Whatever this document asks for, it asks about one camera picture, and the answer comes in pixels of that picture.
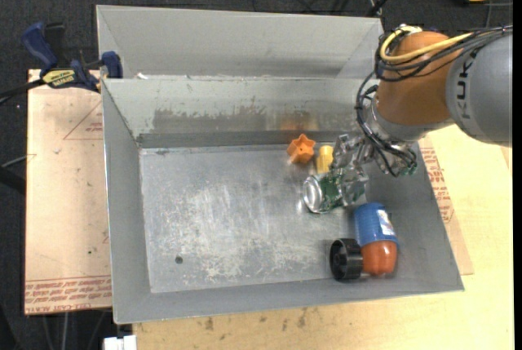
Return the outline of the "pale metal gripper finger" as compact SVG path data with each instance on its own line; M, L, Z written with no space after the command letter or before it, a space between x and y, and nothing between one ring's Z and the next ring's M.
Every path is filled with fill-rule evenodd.
M351 175L366 175L365 164L373 160L373 147L367 140L347 142L348 163L346 170Z
M352 137L349 134L339 135L335 141L331 169L347 167L353 157Z

